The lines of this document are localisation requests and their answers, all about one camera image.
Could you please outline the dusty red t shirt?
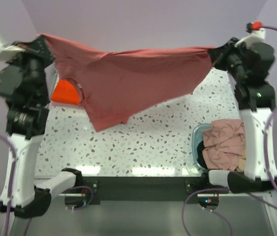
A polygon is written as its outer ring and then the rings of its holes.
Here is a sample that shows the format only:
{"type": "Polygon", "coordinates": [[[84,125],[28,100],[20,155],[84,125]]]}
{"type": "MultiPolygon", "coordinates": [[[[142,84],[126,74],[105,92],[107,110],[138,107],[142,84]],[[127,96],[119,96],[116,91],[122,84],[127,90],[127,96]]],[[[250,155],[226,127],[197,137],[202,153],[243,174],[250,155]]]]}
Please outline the dusty red t shirt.
{"type": "Polygon", "coordinates": [[[76,89],[96,131],[192,93],[212,68],[208,47],[104,52],[53,35],[45,39],[60,79],[76,89]]]}

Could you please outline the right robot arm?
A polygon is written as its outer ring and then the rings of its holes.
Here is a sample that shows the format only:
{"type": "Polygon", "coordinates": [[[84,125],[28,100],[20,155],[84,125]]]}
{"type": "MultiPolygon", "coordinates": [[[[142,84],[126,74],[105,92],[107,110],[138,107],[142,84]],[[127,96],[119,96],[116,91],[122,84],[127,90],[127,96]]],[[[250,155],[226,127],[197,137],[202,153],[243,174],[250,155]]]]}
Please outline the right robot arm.
{"type": "Polygon", "coordinates": [[[243,171],[206,170],[200,181],[205,193],[217,187],[232,193],[277,190],[272,123],[276,108],[274,87],[266,78],[275,61],[272,46],[257,41],[252,44],[230,39],[208,51],[213,67],[227,71],[235,80],[234,95],[245,126],[246,165],[243,171]]]}

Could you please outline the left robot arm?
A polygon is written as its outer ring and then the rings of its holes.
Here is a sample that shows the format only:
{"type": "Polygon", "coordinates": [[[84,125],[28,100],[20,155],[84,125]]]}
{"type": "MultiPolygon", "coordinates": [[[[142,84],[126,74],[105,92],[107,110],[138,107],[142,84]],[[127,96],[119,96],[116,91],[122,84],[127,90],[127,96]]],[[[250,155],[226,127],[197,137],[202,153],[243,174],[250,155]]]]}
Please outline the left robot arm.
{"type": "Polygon", "coordinates": [[[45,37],[31,42],[0,42],[0,97],[7,106],[7,141],[11,145],[5,186],[0,196],[0,212],[11,210],[29,219],[44,215],[52,199],[66,190],[78,193],[83,188],[79,170],[64,168],[38,185],[34,184],[36,159],[49,114],[49,94],[45,68],[54,62],[45,37]]]}

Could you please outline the folded orange t shirt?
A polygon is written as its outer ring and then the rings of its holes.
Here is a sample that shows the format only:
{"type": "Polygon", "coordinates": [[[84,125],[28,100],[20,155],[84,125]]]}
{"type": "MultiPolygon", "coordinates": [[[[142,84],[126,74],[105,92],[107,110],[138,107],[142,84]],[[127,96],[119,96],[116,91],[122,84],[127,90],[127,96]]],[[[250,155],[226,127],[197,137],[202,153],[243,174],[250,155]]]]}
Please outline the folded orange t shirt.
{"type": "Polygon", "coordinates": [[[75,87],[65,80],[59,80],[51,96],[51,101],[65,105],[79,105],[79,94],[75,87]]]}

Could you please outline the crumpled light pink t shirt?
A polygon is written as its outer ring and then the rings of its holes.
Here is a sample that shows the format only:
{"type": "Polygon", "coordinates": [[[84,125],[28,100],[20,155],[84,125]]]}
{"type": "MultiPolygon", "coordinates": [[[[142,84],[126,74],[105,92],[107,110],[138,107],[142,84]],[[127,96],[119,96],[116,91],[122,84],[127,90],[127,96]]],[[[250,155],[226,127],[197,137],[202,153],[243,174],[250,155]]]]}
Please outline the crumpled light pink t shirt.
{"type": "Polygon", "coordinates": [[[203,131],[205,149],[211,159],[209,169],[235,171],[238,155],[246,156],[244,122],[241,119],[220,119],[203,131]]]}

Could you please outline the blue plastic laundry basket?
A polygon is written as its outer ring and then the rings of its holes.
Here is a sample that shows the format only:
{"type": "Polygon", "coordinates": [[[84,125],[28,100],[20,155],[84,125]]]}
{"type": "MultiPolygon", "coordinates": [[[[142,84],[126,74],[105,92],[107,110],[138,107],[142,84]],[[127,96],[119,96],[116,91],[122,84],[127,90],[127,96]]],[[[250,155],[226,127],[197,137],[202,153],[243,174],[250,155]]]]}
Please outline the blue plastic laundry basket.
{"type": "Polygon", "coordinates": [[[192,146],[193,161],[199,170],[205,170],[205,168],[202,167],[198,162],[197,147],[203,141],[203,131],[210,129],[210,128],[211,128],[211,124],[203,123],[203,124],[197,125],[192,132],[192,145],[191,146],[192,146]]]}

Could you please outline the black garment in basket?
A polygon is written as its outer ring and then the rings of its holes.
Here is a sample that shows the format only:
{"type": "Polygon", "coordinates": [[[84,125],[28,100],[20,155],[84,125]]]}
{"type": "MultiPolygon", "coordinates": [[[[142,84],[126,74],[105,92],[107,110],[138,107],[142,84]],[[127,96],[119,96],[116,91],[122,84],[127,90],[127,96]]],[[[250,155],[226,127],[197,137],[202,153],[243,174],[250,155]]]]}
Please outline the black garment in basket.
{"type": "Polygon", "coordinates": [[[211,166],[211,159],[208,155],[208,151],[205,149],[204,141],[201,141],[197,145],[197,161],[199,165],[205,169],[209,169],[211,166]]]}

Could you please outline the crumpled beige t shirt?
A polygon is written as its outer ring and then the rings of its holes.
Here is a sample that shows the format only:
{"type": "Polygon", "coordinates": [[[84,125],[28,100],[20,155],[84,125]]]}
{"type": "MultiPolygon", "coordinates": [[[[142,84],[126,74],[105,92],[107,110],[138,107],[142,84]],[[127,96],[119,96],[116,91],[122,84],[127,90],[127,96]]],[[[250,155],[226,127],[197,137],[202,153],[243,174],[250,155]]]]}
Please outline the crumpled beige t shirt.
{"type": "Polygon", "coordinates": [[[244,171],[245,166],[246,166],[246,156],[238,155],[238,165],[235,170],[242,172],[244,171]]]}

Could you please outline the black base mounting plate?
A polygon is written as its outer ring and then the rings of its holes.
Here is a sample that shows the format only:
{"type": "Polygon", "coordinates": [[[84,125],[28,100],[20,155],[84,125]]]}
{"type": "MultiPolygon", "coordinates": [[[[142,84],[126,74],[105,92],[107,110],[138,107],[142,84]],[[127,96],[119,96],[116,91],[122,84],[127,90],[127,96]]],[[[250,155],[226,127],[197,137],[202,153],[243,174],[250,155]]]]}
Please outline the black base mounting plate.
{"type": "Polygon", "coordinates": [[[202,177],[83,177],[79,185],[93,190],[90,202],[183,202],[193,192],[208,187],[202,177]]]}

